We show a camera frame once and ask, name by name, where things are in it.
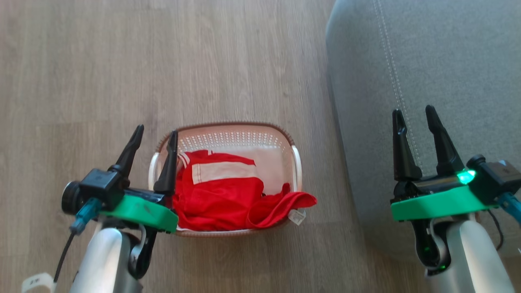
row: gray ottoman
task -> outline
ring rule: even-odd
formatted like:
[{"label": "gray ottoman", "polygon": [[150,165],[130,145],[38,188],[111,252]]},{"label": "gray ottoman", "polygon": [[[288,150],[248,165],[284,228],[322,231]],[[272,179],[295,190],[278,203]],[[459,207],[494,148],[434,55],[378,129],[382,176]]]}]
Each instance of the gray ottoman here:
[{"label": "gray ottoman", "polygon": [[[327,28],[329,73],[358,218],[366,239],[415,259],[410,223],[393,222],[393,109],[400,108],[416,164],[436,173],[425,106],[432,104],[464,163],[482,153],[521,169],[521,2],[337,0]],[[521,230],[494,210],[519,255]],[[482,223],[498,242],[486,213]]]}]

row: folded red cloth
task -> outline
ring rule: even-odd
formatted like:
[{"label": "folded red cloth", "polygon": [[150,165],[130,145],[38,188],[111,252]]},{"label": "folded red cloth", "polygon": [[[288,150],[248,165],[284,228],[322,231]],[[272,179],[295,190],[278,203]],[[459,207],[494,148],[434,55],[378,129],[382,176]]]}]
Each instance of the folded red cloth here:
[{"label": "folded red cloth", "polygon": [[315,205],[304,192],[289,192],[289,184],[273,196],[262,196],[263,182],[251,159],[224,153],[196,151],[179,155],[173,207],[179,227],[196,231],[267,228],[291,209]]}]

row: white stitching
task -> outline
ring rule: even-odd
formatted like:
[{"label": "white stitching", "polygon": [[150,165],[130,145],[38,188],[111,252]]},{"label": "white stitching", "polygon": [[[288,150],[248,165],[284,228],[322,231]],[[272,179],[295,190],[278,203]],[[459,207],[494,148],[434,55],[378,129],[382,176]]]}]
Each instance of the white stitching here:
[{"label": "white stitching", "polygon": [[398,93],[400,95],[400,100],[402,102],[401,104],[403,106],[403,111],[404,111],[403,114],[404,114],[405,119],[407,120],[407,124],[409,126],[409,131],[410,131],[410,134],[411,134],[411,140],[413,142],[413,147],[414,147],[414,152],[415,152],[415,155],[416,155],[416,159],[418,160],[418,163],[420,165],[420,169],[422,169],[423,165],[421,163],[421,160],[420,160],[420,157],[419,157],[419,154],[418,154],[418,147],[416,146],[416,141],[414,140],[413,127],[412,127],[412,125],[411,125],[411,123],[409,121],[409,116],[407,114],[407,107],[405,106],[405,100],[403,99],[402,89],[400,87],[400,81],[398,79],[398,71],[396,69],[396,65],[394,64],[394,58],[393,58],[393,55],[392,55],[391,43],[389,42],[389,35],[387,34],[386,20],[385,20],[385,17],[383,16],[382,4],[381,4],[380,0],[376,0],[376,1],[378,1],[378,7],[380,8],[380,14],[382,16],[383,31],[386,34],[387,46],[389,47],[389,55],[391,56],[392,69],[394,71],[394,76],[396,78],[396,84],[398,85]]},{"label": "white stitching", "polygon": [[378,30],[380,31],[380,39],[382,41],[383,53],[386,56],[387,68],[389,69],[389,78],[391,79],[392,90],[393,90],[394,96],[396,98],[396,104],[398,105],[398,107],[400,107],[400,101],[398,100],[398,94],[396,92],[396,86],[394,85],[394,79],[393,79],[393,76],[392,76],[391,65],[389,64],[389,58],[387,57],[387,46],[386,46],[385,40],[383,39],[382,26],[380,25],[380,16],[378,15],[378,10],[376,8],[375,0],[373,0],[373,7],[375,8],[375,13],[376,13],[376,18],[377,18],[376,22],[378,23]]}]

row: green led light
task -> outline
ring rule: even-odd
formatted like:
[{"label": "green led light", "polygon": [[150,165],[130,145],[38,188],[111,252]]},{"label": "green led light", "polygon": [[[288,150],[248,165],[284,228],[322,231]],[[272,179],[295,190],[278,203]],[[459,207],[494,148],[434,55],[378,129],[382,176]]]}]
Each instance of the green led light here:
[{"label": "green led light", "polygon": [[460,179],[460,182],[465,185],[471,182],[474,179],[474,176],[476,176],[476,171],[474,170],[464,171],[457,175],[457,177]]}]

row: clothing tag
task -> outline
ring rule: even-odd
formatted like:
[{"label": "clothing tag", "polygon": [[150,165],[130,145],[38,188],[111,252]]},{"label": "clothing tag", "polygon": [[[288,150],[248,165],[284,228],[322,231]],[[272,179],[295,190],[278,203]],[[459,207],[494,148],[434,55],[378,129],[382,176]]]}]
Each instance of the clothing tag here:
[{"label": "clothing tag", "polygon": [[56,290],[56,283],[54,279],[48,273],[41,273],[34,275],[25,279],[22,283],[22,293],[26,293],[27,291],[36,288],[38,286],[45,286],[49,288],[51,293],[54,293]]},{"label": "clothing tag", "polygon": [[290,210],[290,213],[288,214],[288,218],[294,222],[297,226],[302,223],[302,221],[306,218],[306,211],[303,211],[303,213],[297,211],[297,210]]}]

